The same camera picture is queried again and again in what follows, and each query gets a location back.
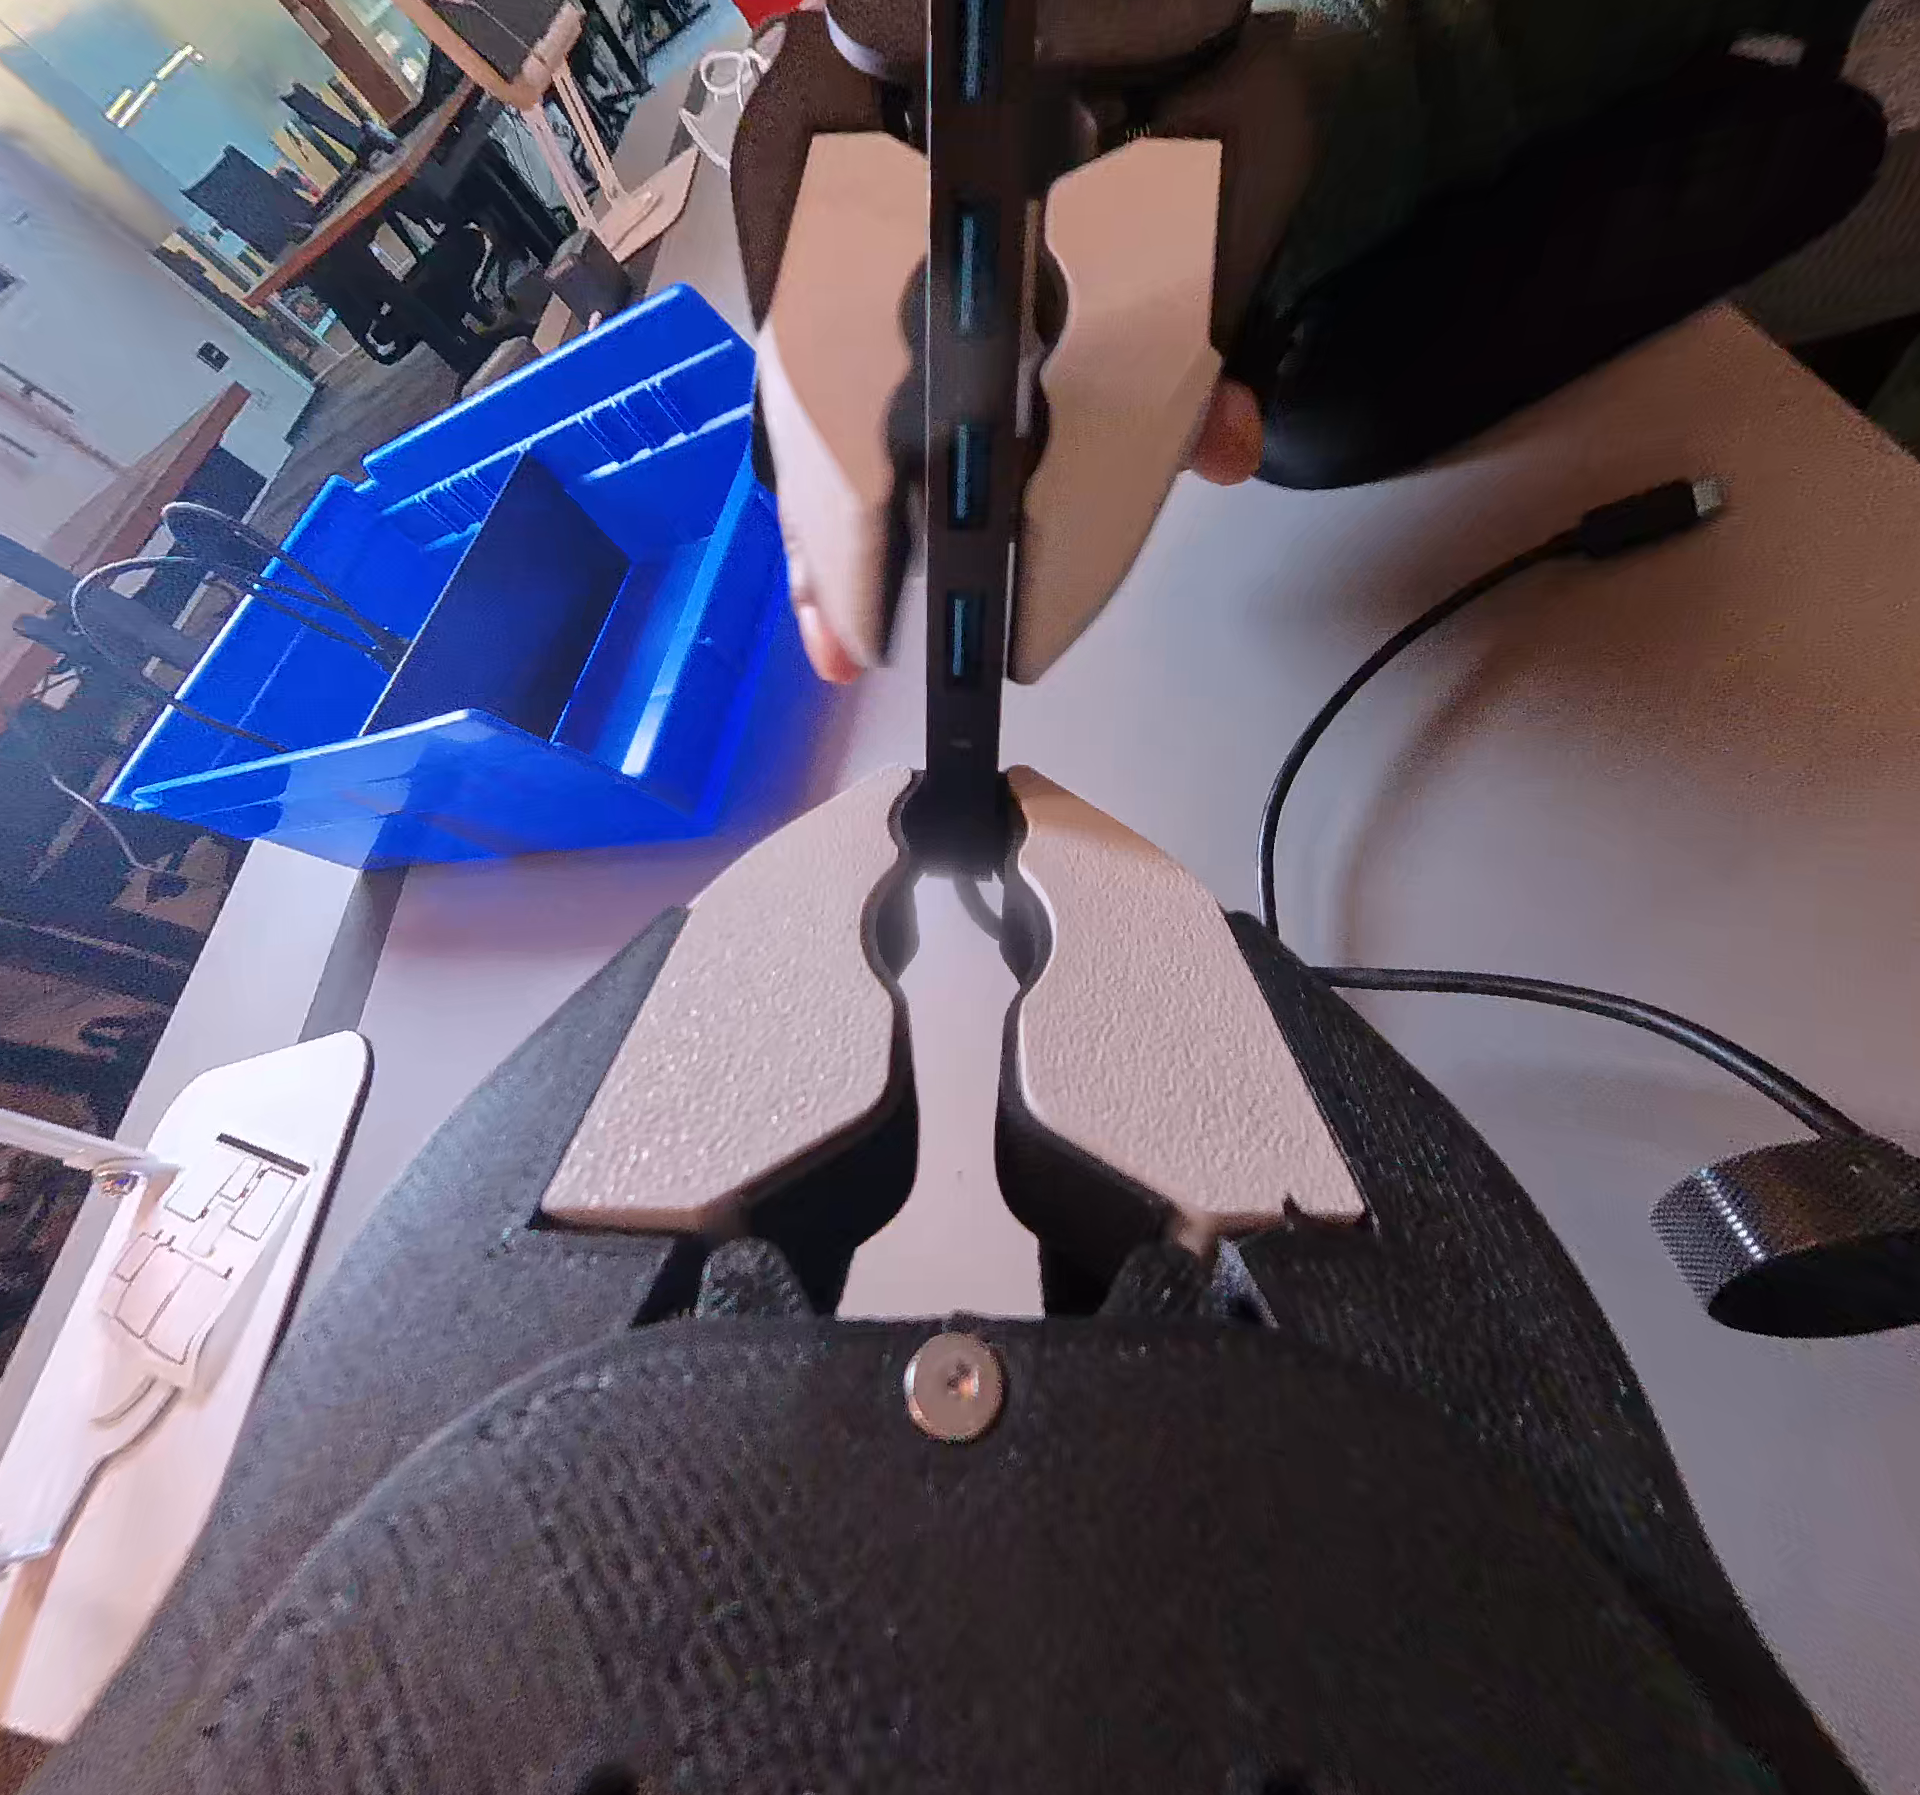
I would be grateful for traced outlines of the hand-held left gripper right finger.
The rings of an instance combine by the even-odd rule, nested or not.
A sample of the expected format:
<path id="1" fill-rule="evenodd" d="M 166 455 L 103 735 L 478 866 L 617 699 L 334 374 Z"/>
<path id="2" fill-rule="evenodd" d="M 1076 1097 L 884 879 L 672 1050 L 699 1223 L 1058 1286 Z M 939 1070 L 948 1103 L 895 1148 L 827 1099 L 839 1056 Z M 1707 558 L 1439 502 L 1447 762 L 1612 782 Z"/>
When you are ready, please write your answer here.
<path id="1" fill-rule="evenodd" d="M 1049 777 L 1017 810 L 998 1172 L 1045 1245 L 1220 1245 L 1365 1203 L 1226 910 Z"/>

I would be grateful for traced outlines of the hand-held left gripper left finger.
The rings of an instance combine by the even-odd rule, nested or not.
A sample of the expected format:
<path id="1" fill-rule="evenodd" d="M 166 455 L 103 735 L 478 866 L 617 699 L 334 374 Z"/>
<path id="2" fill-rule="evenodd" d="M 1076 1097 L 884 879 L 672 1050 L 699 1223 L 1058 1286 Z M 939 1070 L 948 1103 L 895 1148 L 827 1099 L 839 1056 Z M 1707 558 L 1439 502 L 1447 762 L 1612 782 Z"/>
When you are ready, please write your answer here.
<path id="1" fill-rule="evenodd" d="M 685 907 L 546 1183 L 546 1220 L 718 1233 L 914 1095 L 919 950 L 901 808 L 874 771 L 737 855 Z"/>

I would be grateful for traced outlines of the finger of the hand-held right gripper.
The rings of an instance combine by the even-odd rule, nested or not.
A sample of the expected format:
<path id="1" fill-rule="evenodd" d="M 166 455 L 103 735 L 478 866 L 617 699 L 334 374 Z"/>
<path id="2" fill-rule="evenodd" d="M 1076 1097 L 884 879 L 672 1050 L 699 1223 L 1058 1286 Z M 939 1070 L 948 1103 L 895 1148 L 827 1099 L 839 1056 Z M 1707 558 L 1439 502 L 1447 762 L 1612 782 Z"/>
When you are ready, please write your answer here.
<path id="1" fill-rule="evenodd" d="M 889 418 L 910 374 L 901 309 L 924 264 L 927 166 L 886 133 L 822 133 L 759 331 L 759 410 L 787 585 L 817 669 L 883 663 L 900 577 Z"/>
<path id="2" fill-rule="evenodd" d="M 1063 320 L 1036 384 L 1006 673 L 1033 685 L 1133 571 L 1221 374 L 1211 337 L 1221 145 L 1126 144 L 1052 185 Z"/>

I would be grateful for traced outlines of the blue plastic bin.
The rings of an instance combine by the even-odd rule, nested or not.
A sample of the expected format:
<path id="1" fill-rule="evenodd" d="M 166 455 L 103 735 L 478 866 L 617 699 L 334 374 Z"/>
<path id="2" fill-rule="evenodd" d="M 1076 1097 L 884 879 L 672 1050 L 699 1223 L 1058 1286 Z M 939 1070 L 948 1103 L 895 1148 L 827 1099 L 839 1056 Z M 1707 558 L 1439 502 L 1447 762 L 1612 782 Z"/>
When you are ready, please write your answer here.
<path id="1" fill-rule="evenodd" d="M 516 461 L 533 455 L 631 571 L 546 742 L 479 712 L 363 735 L 395 673 L 256 601 L 106 791 L 127 808 L 358 870 L 703 836 L 766 680 L 802 684 L 750 342 L 691 286 L 647 294 L 331 477 L 285 540 L 413 640 Z"/>

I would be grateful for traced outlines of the person's right hand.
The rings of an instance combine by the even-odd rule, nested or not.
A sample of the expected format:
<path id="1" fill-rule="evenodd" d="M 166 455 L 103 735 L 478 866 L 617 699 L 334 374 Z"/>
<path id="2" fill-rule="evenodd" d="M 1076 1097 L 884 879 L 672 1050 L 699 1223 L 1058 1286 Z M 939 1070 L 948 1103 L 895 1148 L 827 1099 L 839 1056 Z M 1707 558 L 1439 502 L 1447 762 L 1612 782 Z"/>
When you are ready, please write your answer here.
<path id="1" fill-rule="evenodd" d="M 1216 485 L 1233 485 L 1253 477 L 1263 452 L 1263 418 L 1253 388 L 1221 377 L 1211 393 L 1203 422 L 1191 440 L 1187 470 Z M 866 651 L 839 630 L 822 604 L 822 582 L 814 576 L 804 540 L 780 517 L 787 557 L 789 603 L 799 628 L 799 642 L 812 670 L 829 684 L 850 684 L 879 667 L 880 651 Z"/>

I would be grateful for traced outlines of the black divider panel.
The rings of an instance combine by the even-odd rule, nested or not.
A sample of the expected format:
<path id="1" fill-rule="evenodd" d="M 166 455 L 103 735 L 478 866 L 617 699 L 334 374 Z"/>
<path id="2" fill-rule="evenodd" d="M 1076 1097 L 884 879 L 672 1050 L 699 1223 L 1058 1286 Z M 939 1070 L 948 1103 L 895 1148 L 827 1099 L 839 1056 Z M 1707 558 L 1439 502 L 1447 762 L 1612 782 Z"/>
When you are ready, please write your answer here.
<path id="1" fill-rule="evenodd" d="M 629 571 L 552 470 L 518 459 L 363 735 L 479 712 L 551 739 Z"/>

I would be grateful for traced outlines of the white document stand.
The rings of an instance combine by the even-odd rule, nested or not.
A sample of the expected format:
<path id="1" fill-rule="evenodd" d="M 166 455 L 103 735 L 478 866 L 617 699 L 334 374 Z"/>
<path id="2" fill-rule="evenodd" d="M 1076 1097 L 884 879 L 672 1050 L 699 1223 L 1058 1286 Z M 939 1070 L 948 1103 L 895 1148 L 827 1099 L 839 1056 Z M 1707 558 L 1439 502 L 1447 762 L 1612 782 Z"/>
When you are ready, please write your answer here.
<path id="1" fill-rule="evenodd" d="M 293 1314 L 369 1086 L 372 1045 L 341 1031 L 192 1078 L 145 1143 L 4 1113 L 18 1148 L 82 1175 L 87 1207 L 107 1214 L 4 1445 L 4 1730 L 64 1742 L 187 1564 Z M 308 1197 L 211 1392 L 94 1425 L 107 1268 L 182 1158 L 221 1133 L 308 1163 Z"/>

